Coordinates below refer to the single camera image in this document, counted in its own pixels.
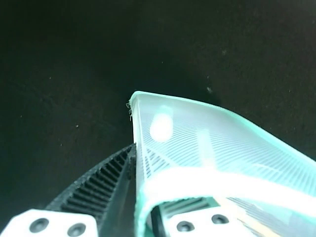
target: dark fabric backdrop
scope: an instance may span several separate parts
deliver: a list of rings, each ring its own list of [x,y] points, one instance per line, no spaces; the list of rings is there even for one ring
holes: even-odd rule
[[[314,0],[2,0],[0,230],[132,143],[135,90],[223,106],[316,158],[315,86]]]

